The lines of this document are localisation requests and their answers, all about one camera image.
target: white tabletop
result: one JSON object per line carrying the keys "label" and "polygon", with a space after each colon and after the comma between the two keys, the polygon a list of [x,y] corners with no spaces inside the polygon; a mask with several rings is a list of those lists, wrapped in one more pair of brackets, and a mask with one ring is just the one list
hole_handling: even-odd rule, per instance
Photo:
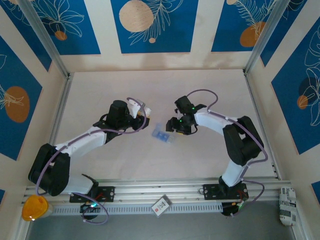
{"label": "white tabletop", "polygon": [[[94,179],[175,179],[219,177],[230,158],[224,138],[199,127],[194,135],[177,135],[172,144],[152,137],[157,123],[163,129],[175,117],[175,100],[196,89],[210,89],[219,96],[212,109],[218,113],[252,119],[264,143],[257,115],[242,70],[163,70],[77,72],[71,84],[56,143],[87,131],[108,113],[114,100],[137,98],[151,108],[147,128],[116,137],[71,163],[71,173]],[[194,104],[212,103],[209,92],[189,97]],[[249,177],[274,177],[272,156],[268,162],[254,164]]]}

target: floor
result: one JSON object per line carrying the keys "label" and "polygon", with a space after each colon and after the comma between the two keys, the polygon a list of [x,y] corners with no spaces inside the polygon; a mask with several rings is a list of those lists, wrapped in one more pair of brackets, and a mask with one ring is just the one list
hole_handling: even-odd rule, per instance
{"label": "floor", "polygon": [[[214,111],[237,118],[249,116],[262,136],[244,75],[239,69],[75,73],[57,144],[87,131],[109,111],[114,100],[137,98],[152,112],[146,129],[117,137],[71,162],[71,174],[131,180],[221,176],[230,159],[225,140],[217,132],[199,127],[194,135],[176,135],[172,144],[152,137],[157,123],[161,123],[164,130],[167,121],[175,117],[175,100],[196,89],[215,91],[219,101],[212,107]],[[209,105],[215,96],[197,92],[189,99],[195,105]],[[268,162],[253,165],[246,176],[274,177],[273,159],[269,156]]]}
{"label": "floor", "polygon": [[80,216],[52,216],[31,224],[27,240],[294,240],[279,220],[279,203],[256,202],[235,218],[220,213],[112,215],[106,225]]}

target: robotic arm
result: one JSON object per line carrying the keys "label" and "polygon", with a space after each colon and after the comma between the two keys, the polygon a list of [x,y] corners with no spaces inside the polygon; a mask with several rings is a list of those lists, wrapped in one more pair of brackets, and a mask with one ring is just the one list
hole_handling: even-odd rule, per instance
{"label": "robotic arm", "polygon": [[224,136],[230,161],[227,169],[219,179],[219,190],[223,199],[229,198],[233,190],[240,186],[241,178],[246,170],[247,162],[256,158],[261,152],[255,141],[232,121],[244,126],[263,146],[262,140],[251,119],[227,117],[216,112],[208,112],[205,105],[194,106],[187,96],[174,102],[177,117],[172,117],[166,124],[166,131],[192,134],[192,126],[204,126]]}
{"label": "robotic arm", "polygon": [[[143,102],[139,101],[139,103],[148,116],[151,110]],[[133,130],[141,128],[145,116],[138,115],[139,111],[141,112],[141,107],[133,100],[129,100],[129,104],[121,100],[115,100],[110,106],[109,113],[101,116],[100,120],[93,124],[87,132],[56,146],[48,143],[41,146],[29,172],[28,179],[36,184],[50,158],[62,147],[69,146],[58,153],[45,171],[39,186],[51,196],[77,192],[95,198],[98,182],[84,174],[79,176],[70,175],[70,165],[91,150],[105,145],[115,137],[122,135],[118,131],[125,132],[128,128]],[[142,129],[148,125],[149,118],[146,118]]]}

